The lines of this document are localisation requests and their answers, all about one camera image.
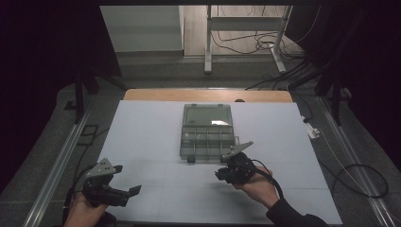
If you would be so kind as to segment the metal floor rail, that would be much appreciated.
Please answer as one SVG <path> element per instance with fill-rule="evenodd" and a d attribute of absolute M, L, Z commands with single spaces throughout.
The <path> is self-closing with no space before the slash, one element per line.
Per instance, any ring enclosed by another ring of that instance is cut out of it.
<path fill-rule="evenodd" d="M 317 97 L 317 101 L 319 102 L 325 118 L 337 141 L 339 142 L 342 153 L 344 154 L 346 159 L 351 164 L 360 165 L 361 161 L 357 157 L 356 151 L 351 145 L 344 130 L 332 117 L 329 104 L 319 96 Z M 370 203 L 375 213 L 379 225 L 382 227 L 401 227 L 401 220 L 399 220 L 395 215 L 390 212 L 390 209 L 388 208 L 384 200 L 372 198 L 372 195 L 377 195 L 379 191 L 374 185 L 373 180 L 368 176 L 367 170 L 362 167 L 357 167 L 354 172 L 356 175 L 356 177 L 354 178 L 354 182 L 356 183 L 357 188 L 360 189 L 362 193 L 368 195 L 368 202 Z"/>
<path fill-rule="evenodd" d="M 39 227 L 89 115 L 89 113 L 85 113 L 68 134 L 68 137 L 62 145 L 56 161 L 50 169 L 50 172 L 47 175 L 36 200 L 33 202 L 22 227 Z"/>

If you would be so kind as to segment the white metal desk frame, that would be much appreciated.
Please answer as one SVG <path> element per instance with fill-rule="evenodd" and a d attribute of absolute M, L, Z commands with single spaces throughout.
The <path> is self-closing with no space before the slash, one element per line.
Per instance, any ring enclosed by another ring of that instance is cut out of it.
<path fill-rule="evenodd" d="M 279 47 L 282 41 L 292 6 L 286 6 L 282 17 L 213 17 L 212 6 L 207 6 L 206 45 L 204 53 L 204 72 L 212 72 L 212 32 L 213 31 L 274 31 L 277 33 L 275 42 L 268 48 L 272 54 L 278 72 L 286 72 Z"/>

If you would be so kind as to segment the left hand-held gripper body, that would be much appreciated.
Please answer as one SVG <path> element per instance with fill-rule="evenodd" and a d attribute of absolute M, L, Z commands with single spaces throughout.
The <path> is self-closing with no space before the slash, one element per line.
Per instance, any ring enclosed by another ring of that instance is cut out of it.
<path fill-rule="evenodd" d="M 113 175 L 121 171 L 122 166 L 113 166 L 107 158 L 103 158 L 85 175 L 82 194 L 93 206 L 107 204 L 125 207 L 130 193 L 110 187 Z"/>

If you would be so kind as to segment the person's right hand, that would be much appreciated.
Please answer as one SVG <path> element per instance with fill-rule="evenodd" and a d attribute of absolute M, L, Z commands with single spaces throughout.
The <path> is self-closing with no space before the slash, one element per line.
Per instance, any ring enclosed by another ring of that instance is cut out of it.
<path fill-rule="evenodd" d="M 263 204 L 268 209 L 271 209 L 279 201 L 273 183 L 260 173 L 255 173 L 247 183 L 234 184 L 234 188 L 242 190 L 251 199 Z"/>

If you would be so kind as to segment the dark curtain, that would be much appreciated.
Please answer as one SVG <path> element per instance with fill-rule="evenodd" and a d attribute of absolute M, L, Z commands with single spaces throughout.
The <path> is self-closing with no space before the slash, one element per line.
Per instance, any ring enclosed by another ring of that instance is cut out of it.
<path fill-rule="evenodd" d="M 325 94 L 340 76 L 349 107 L 401 171 L 401 0 L 345 0 L 346 6 L 295 6 L 286 36 L 317 67 L 330 61 L 361 9 L 339 63 L 316 88 Z"/>
<path fill-rule="evenodd" d="M 0 193 L 30 153 L 60 89 L 121 75 L 100 0 L 0 0 Z"/>

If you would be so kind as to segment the pale cabinet panel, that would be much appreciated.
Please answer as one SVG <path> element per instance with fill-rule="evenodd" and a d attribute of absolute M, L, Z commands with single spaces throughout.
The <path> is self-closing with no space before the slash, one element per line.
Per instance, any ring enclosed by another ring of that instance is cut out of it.
<path fill-rule="evenodd" d="M 183 50 L 180 6 L 101 6 L 115 52 Z"/>

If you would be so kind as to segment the person's left hand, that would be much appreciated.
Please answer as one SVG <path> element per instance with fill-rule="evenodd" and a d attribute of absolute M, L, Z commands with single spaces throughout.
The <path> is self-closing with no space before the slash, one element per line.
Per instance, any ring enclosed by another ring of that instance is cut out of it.
<path fill-rule="evenodd" d="M 95 227 L 107 208 L 106 204 L 93 207 L 79 192 L 75 196 L 63 227 Z"/>

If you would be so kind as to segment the white table mat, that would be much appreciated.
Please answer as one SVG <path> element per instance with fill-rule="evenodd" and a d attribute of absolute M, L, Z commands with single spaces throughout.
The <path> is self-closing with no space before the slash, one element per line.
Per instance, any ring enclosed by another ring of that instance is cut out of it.
<path fill-rule="evenodd" d="M 140 186 L 124 207 L 108 210 L 120 221 L 204 224 L 266 224 L 266 208 L 219 181 L 218 163 L 189 164 L 179 154 L 183 103 L 122 101 L 100 153 L 123 170 L 111 185 Z M 235 135 L 250 147 L 301 214 L 328 224 L 340 215 L 329 192 L 298 107 L 294 103 L 234 103 Z"/>

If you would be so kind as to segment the black metal stand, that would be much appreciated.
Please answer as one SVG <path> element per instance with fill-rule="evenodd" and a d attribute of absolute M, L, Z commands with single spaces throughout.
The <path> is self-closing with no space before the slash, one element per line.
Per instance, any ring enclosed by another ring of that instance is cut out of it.
<path fill-rule="evenodd" d="M 108 76 L 106 73 L 99 71 L 93 67 L 88 69 L 84 69 L 83 71 L 78 71 L 75 76 L 75 101 L 68 101 L 65 110 L 75 110 L 76 111 L 76 119 L 75 123 L 77 124 L 84 115 L 84 96 L 83 89 L 90 95 L 96 95 L 100 88 L 96 81 L 96 77 L 105 79 L 112 85 L 121 89 L 122 91 L 128 91 L 129 87 L 124 83 L 118 81 L 117 79 Z"/>
<path fill-rule="evenodd" d="M 341 72 L 335 63 L 329 62 L 316 71 L 306 75 L 304 78 L 291 82 L 288 85 L 288 90 L 293 91 L 299 86 L 317 77 L 321 78 L 314 88 L 315 94 L 317 96 L 325 96 L 329 90 L 332 90 L 331 115 L 337 125 L 340 126 L 340 102 L 342 101 L 340 94 Z"/>

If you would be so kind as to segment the grey clear compartment box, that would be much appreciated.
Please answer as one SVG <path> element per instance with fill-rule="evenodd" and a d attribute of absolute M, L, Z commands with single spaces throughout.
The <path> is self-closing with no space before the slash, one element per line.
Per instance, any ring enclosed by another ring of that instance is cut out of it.
<path fill-rule="evenodd" d="M 180 156 L 187 163 L 223 163 L 237 144 L 230 105 L 184 105 Z"/>

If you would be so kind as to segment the white power strip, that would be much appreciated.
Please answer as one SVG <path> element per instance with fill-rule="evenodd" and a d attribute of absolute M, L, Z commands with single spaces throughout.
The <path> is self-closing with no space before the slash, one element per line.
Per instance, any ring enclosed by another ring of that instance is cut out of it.
<path fill-rule="evenodd" d="M 316 128 L 313 128 L 309 123 L 309 120 L 303 117 L 303 122 L 305 124 L 306 132 L 311 140 L 317 139 L 320 137 L 320 131 Z"/>

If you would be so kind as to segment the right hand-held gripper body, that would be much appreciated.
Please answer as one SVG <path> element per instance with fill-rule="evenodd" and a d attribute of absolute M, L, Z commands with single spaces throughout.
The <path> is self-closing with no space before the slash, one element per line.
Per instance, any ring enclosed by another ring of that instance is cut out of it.
<path fill-rule="evenodd" d="M 226 163 L 226 167 L 219 170 L 226 171 L 226 183 L 244 184 L 247 183 L 255 173 L 253 161 L 243 152 L 250 147 L 253 141 L 230 146 L 228 151 L 224 151 L 221 160 Z"/>

